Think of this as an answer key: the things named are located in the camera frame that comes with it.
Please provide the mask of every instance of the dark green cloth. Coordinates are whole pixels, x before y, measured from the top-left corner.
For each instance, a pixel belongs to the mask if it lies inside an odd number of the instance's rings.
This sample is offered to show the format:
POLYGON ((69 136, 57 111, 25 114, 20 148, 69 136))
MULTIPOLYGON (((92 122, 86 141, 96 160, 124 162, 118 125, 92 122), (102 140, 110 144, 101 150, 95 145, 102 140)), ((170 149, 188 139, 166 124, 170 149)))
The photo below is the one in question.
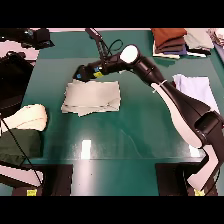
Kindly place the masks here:
MULTIPOLYGON (((28 158, 40 157, 41 141, 37 130, 13 128, 11 131, 28 158)), ((21 165, 25 160, 9 131, 0 137, 0 160, 14 165, 21 165)))

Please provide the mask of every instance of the red cloth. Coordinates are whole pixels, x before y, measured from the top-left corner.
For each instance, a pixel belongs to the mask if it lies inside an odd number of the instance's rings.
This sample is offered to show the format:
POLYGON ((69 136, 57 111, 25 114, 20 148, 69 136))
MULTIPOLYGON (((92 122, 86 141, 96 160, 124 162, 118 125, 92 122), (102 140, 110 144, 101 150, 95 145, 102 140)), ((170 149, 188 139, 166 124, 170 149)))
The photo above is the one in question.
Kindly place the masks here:
POLYGON ((187 35, 187 31, 184 28, 151 28, 151 30, 157 48, 168 40, 187 35))

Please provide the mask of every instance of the brown cloth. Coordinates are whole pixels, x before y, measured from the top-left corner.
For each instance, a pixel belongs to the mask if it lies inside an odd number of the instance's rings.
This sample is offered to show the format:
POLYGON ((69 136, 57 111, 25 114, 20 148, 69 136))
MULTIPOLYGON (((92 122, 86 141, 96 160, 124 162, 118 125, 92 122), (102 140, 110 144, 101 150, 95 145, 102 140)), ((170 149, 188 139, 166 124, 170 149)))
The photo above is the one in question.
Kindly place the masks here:
POLYGON ((182 51, 184 49, 184 46, 183 45, 179 45, 179 46, 173 46, 173 47, 164 47, 163 49, 155 49, 155 53, 156 54, 159 54, 159 53, 163 53, 163 52, 166 52, 166 51, 182 51))
POLYGON ((161 46, 166 41, 187 35, 184 28, 151 28, 156 47, 161 46))
POLYGON ((160 45, 157 49, 162 49, 164 47, 173 47, 173 46, 178 46, 178 45, 184 45, 184 44, 185 44, 184 37, 178 37, 178 38, 166 41, 164 44, 160 45))

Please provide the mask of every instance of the yellow label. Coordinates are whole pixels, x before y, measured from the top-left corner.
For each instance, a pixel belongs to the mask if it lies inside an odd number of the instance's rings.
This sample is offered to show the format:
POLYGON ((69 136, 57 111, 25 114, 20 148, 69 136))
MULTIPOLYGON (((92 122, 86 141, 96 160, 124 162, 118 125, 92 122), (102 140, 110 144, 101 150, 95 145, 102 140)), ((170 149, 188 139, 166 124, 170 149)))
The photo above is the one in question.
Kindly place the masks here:
POLYGON ((195 194, 195 196, 205 196, 204 190, 198 191, 198 190, 194 189, 194 194, 195 194))
POLYGON ((100 78, 103 76, 103 74, 101 72, 96 72, 93 74, 96 78, 100 78))
POLYGON ((37 196, 37 189, 27 190, 27 196, 37 196))

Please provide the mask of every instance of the table surface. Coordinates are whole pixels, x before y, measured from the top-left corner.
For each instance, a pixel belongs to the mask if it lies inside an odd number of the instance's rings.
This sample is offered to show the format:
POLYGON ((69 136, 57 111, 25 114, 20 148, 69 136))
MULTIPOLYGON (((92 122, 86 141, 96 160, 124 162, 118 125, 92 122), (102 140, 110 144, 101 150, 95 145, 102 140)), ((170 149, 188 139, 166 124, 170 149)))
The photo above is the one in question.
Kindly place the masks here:
MULTIPOLYGON (((224 68, 215 50, 208 58, 152 58, 151 31, 104 31, 102 36, 108 45, 116 39, 121 39, 124 46, 136 44, 168 81, 175 74, 209 77, 224 115, 224 68)), ((158 195, 155 163, 201 161, 203 152, 199 158, 191 155, 160 96, 132 73, 110 74, 97 80, 119 82, 119 112, 84 117, 62 114, 67 83, 72 81, 80 64, 97 60, 98 52, 95 42, 85 32, 52 33, 51 38, 55 47, 40 51, 23 106, 39 103, 46 107, 49 120, 41 135, 43 157, 32 162, 72 163, 71 195, 158 195), (91 140, 90 160, 81 159, 83 140, 91 140)), ((224 195, 223 171, 222 167, 217 186, 219 195, 224 195)))

